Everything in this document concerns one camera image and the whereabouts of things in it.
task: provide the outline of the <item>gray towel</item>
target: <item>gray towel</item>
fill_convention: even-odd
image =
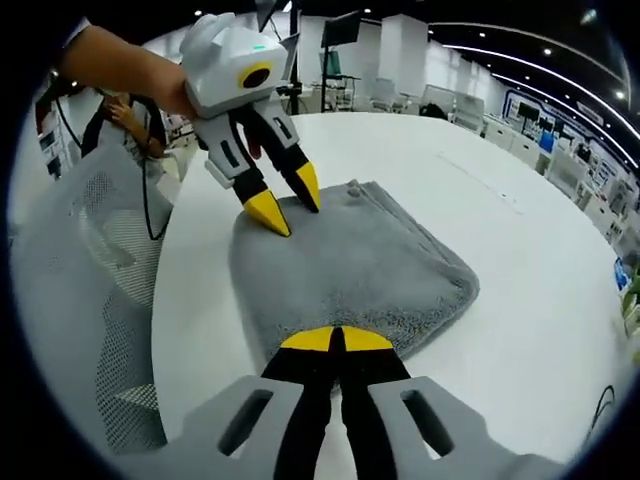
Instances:
[[[290,335],[326,325],[375,331],[406,358],[478,296],[475,273],[378,184],[354,180],[320,198],[318,214],[280,200],[289,238],[245,213],[236,220],[234,288],[266,360]]]

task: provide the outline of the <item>white round table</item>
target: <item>white round table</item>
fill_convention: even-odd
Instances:
[[[294,118],[321,187],[377,181],[478,275],[480,295],[406,362],[481,413],[517,453],[568,461],[616,370],[613,250],[589,219],[520,160],[460,127],[415,116]],[[194,157],[156,280],[152,356],[169,440],[185,416],[238,377],[259,374],[228,266],[241,205]],[[268,158],[276,196],[292,192]],[[355,478],[339,398],[316,478]]]

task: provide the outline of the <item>black cable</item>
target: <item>black cable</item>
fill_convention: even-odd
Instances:
[[[58,111],[60,112],[62,123],[64,123],[64,126],[67,127],[67,131],[69,132],[69,135],[71,135],[71,138],[73,138],[73,141],[76,143],[76,145],[78,145],[78,148],[82,150],[82,145],[80,144],[80,140],[78,140],[78,137],[76,137],[76,134],[73,133],[73,130],[69,125],[69,122],[67,122],[67,117],[65,117],[64,112],[62,111],[62,105],[60,105],[60,97],[56,97],[56,105],[58,105]]]
[[[611,392],[611,400],[607,400],[606,402],[602,403],[602,400],[604,400],[604,396],[607,394],[607,392],[610,391]],[[587,437],[584,439],[583,442],[583,446],[587,444],[587,442],[589,441],[589,438],[591,437],[591,434],[593,433],[593,429],[596,426],[596,423],[598,423],[598,420],[600,419],[600,416],[602,415],[602,412],[604,412],[605,408],[607,408],[608,406],[613,406],[615,404],[616,401],[616,392],[613,389],[613,385],[607,385],[605,387],[605,389],[602,391],[602,395],[600,395],[600,400],[598,400],[598,406],[596,407],[596,413],[593,415],[593,419],[591,420],[591,426],[589,427],[589,433],[587,433]]]
[[[278,37],[278,41],[281,42],[282,38],[280,37],[280,34],[278,33],[278,29],[276,28],[276,24],[273,23],[273,17],[269,19],[269,23],[271,23],[271,30],[273,30],[273,33],[275,33],[276,37]]]
[[[149,238],[152,241],[159,240],[164,232],[167,230],[169,226],[169,218],[171,218],[171,214],[169,214],[169,218],[167,219],[167,223],[164,224],[164,227],[160,230],[158,235],[153,234],[153,230],[151,229],[151,216],[149,215],[149,199],[147,198],[147,162],[151,162],[152,160],[145,158],[142,161],[142,203],[144,206],[144,220],[147,224],[147,233],[149,234]]]

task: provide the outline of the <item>desk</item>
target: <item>desk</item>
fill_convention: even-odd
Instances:
[[[376,180],[480,279],[476,302],[406,362],[480,412],[518,453],[568,461],[616,369],[616,258],[591,221],[508,152],[442,120],[334,113],[294,117],[321,186]],[[227,254],[241,206],[191,162],[157,274],[152,356],[169,440],[185,415],[257,373]],[[267,159],[276,196],[291,195]],[[316,478],[355,478],[333,400]]]

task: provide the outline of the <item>ceiling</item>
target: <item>ceiling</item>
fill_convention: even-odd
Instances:
[[[366,16],[372,20],[381,20],[398,13],[418,18],[429,24],[429,29],[433,31],[430,38],[439,43],[517,57],[572,80],[614,107],[632,128],[640,131],[640,102],[627,89],[628,82],[625,80],[628,69],[616,39],[609,33],[615,29],[616,32],[622,32],[618,36],[619,40],[626,39],[625,32],[617,23],[621,18],[620,14],[615,13],[618,2],[562,0],[559,3],[562,4],[561,9],[545,7],[543,2],[525,4],[520,0],[299,0],[304,15],[333,17],[369,8],[371,13]],[[597,14],[585,16],[594,4],[597,4]],[[255,10],[254,0],[182,1],[171,8],[155,10],[150,10],[147,5],[145,4],[145,8],[132,7],[126,12],[100,6],[90,7],[88,18],[92,23],[101,25],[130,42],[141,44],[192,23],[195,10],[206,13],[246,13]],[[507,27],[510,31],[496,27]],[[544,54],[545,48],[551,49],[551,55]],[[465,58],[485,67],[490,64],[493,73],[530,85],[573,108],[576,108],[577,101],[588,106],[604,118],[605,124],[611,125],[610,128],[605,127],[606,131],[640,163],[640,140],[623,125],[623,121],[615,113],[608,111],[579,88],[513,59],[480,52],[461,53]],[[625,99],[616,97],[615,92],[618,90],[626,92]],[[543,98],[538,93],[529,93]],[[553,100],[550,103],[566,111]],[[606,138],[604,143],[611,151],[618,153],[617,148]]]

